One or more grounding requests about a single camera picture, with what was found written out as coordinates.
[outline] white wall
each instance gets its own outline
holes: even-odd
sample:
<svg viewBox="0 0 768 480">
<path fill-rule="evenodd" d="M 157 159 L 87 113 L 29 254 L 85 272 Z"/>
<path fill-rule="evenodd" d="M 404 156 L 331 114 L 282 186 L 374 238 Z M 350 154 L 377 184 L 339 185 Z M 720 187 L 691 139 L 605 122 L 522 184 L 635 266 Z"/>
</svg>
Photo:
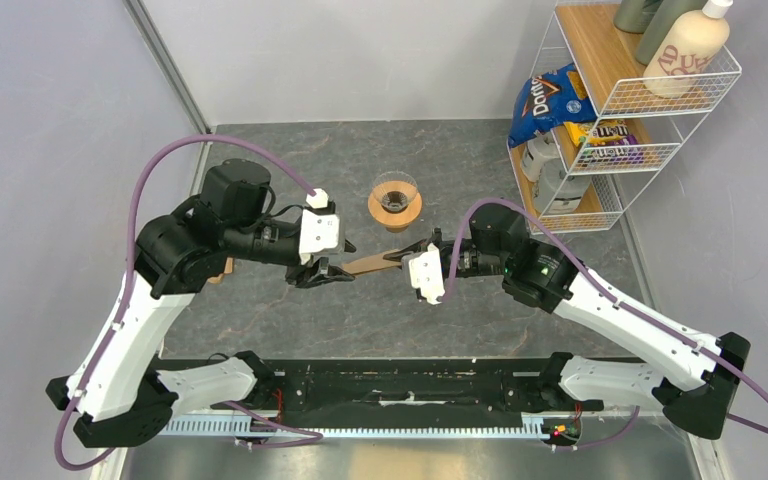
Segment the white wall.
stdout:
<svg viewBox="0 0 768 480">
<path fill-rule="evenodd" d="M 145 0 L 209 124 L 508 118 L 554 0 Z"/>
<path fill-rule="evenodd" d="M 747 372 L 768 389 L 768 2 L 735 2 L 729 46 L 744 76 L 632 208 L 664 312 L 753 346 Z M 733 412 L 768 424 L 742 386 Z M 735 478 L 768 478 L 768 437 L 729 424 Z"/>
<path fill-rule="evenodd" d="M 121 2 L 0 0 L 0 479 L 87 476 L 54 460 L 44 388 L 74 371 L 116 298 L 138 172 L 190 133 Z M 196 157 L 159 167 L 143 219 L 185 197 Z"/>
</svg>

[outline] white container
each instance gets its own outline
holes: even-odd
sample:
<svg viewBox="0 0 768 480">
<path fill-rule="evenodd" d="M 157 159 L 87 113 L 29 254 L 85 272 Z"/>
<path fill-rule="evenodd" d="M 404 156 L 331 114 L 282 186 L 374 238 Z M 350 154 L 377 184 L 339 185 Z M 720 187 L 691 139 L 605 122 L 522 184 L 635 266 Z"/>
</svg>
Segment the white container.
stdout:
<svg viewBox="0 0 768 480">
<path fill-rule="evenodd" d="M 561 162 L 563 160 L 558 159 L 543 166 L 543 173 L 534 190 L 534 208 L 538 213 L 545 212 L 544 215 L 572 213 L 581 204 L 582 197 L 590 188 L 590 175 L 567 178 L 567 172 Z"/>
<path fill-rule="evenodd" d="M 655 57 L 643 73 L 643 84 L 655 95 L 678 98 L 690 90 L 696 79 L 653 78 L 703 73 L 728 40 L 730 28 L 725 20 L 732 0 L 708 0 L 702 10 L 680 16 L 664 38 Z"/>
<path fill-rule="evenodd" d="M 537 183 L 543 165 L 560 158 L 561 154 L 555 145 L 555 138 L 551 134 L 540 135 L 529 140 L 526 145 L 525 155 L 522 156 L 522 172 L 525 173 L 525 178 L 529 182 Z"/>
</svg>

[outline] gray countertop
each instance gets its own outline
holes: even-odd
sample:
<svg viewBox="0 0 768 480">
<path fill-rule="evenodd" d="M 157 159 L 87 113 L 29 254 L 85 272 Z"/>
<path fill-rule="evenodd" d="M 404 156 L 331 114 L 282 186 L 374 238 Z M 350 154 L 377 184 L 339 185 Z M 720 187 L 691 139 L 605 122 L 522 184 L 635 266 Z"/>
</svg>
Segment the gray countertop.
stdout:
<svg viewBox="0 0 768 480">
<path fill-rule="evenodd" d="M 407 246 L 435 226 L 452 238 L 467 208 L 480 198 L 519 202 L 505 150 L 508 125 L 501 120 L 297 123 L 224 126 L 218 133 L 266 147 L 325 188 L 337 202 L 346 237 L 358 247 L 344 256 L 347 262 Z M 257 159 L 236 147 L 214 145 L 207 167 L 227 158 Z M 269 167 L 276 209 L 303 203 L 304 192 Z M 378 225 L 366 207 L 374 178 L 391 170 L 412 175 L 424 199 L 420 219 L 400 234 Z M 619 227 L 563 238 L 607 281 L 640 297 Z M 431 306 L 416 300 L 398 270 L 297 290 L 284 282 L 281 267 L 238 261 L 235 268 L 222 284 L 208 285 L 178 318 L 166 337 L 166 358 L 241 350 L 264 358 L 626 353 L 595 332 L 516 303 L 497 278 L 460 280 L 451 301 Z"/>
</svg>

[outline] wooden shelf board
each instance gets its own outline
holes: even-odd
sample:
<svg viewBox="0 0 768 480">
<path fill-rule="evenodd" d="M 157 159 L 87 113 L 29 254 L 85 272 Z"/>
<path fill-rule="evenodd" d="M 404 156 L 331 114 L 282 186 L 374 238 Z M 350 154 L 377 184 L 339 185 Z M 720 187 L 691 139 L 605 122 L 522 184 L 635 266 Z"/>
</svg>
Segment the wooden shelf board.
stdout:
<svg viewBox="0 0 768 480">
<path fill-rule="evenodd" d="M 629 132 L 631 132 L 637 139 L 638 144 L 652 144 L 652 137 L 649 136 L 649 132 L 646 130 L 646 127 L 643 126 L 643 122 L 640 119 L 628 118 L 625 119 L 625 123 L 628 126 Z M 575 157 L 578 156 L 578 151 L 581 149 L 581 147 L 576 147 L 572 143 L 572 138 L 570 137 L 569 132 L 567 132 L 566 127 L 563 125 L 555 127 L 554 130 L 555 140 L 561 147 L 561 156 L 563 157 L 564 162 L 567 164 L 567 171 L 569 171 L 572 168 L 572 164 L 575 162 Z M 651 156 L 652 153 L 645 152 L 644 155 Z"/>
<path fill-rule="evenodd" d="M 540 218 L 540 212 L 534 208 L 534 201 L 531 198 L 531 191 L 534 188 L 534 184 L 528 180 L 525 173 L 522 171 L 522 157 L 525 154 L 525 144 L 522 144 L 516 148 L 511 149 L 511 163 L 513 163 L 514 172 L 516 172 L 516 180 L 519 184 L 520 191 L 522 192 L 522 203 L 525 205 L 525 209 L 528 213 L 534 215 L 535 218 Z M 596 189 L 591 185 L 585 192 L 584 197 L 581 199 L 581 205 L 575 210 L 575 212 L 569 214 L 588 214 L 588 213 L 604 213 L 602 203 L 599 202 L 599 196 L 596 194 Z M 563 218 L 564 215 L 552 215 L 549 217 L 552 224 L 552 230 L 575 230 L 580 228 L 580 219 L 575 217 Z"/>
<path fill-rule="evenodd" d="M 618 81 L 640 78 L 646 70 L 634 59 L 634 52 L 643 35 L 626 33 L 614 27 L 617 8 L 618 3 L 603 3 L 559 6 L 555 10 L 579 72 L 587 84 L 590 99 L 600 113 Z M 704 101 L 706 95 L 692 89 L 681 98 L 665 99 L 649 93 L 641 85 L 639 91 L 635 89 L 633 100 L 618 100 L 611 107 L 614 109 L 617 103 L 628 103 L 627 106 L 636 113 L 644 110 L 682 110 L 682 106 L 698 103 L 690 101 L 693 97 Z"/>
</svg>

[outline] wooden coaster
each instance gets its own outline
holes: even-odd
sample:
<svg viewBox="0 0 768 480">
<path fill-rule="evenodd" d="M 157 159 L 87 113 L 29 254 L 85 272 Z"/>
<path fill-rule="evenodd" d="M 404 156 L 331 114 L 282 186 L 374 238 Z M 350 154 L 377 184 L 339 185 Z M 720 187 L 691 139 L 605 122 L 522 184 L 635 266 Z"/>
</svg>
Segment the wooden coaster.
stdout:
<svg viewBox="0 0 768 480">
<path fill-rule="evenodd" d="M 422 195 L 416 191 L 416 187 L 413 185 L 398 180 L 383 183 L 380 186 L 377 186 L 376 189 L 380 189 L 381 187 L 386 191 L 398 191 L 408 196 L 411 196 L 416 192 L 416 197 L 410 204 L 408 204 L 408 208 L 399 213 L 390 213 L 385 210 L 384 206 L 381 205 L 381 202 L 379 202 L 377 198 L 375 198 L 373 193 L 369 194 L 369 198 L 366 201 L 369 213 L 376 222 L 384 225 L 384 228 L 392 233 L 405 231 L 411 223 L 419 218 L 419 214 L 422 212 Z"/>
</svg>

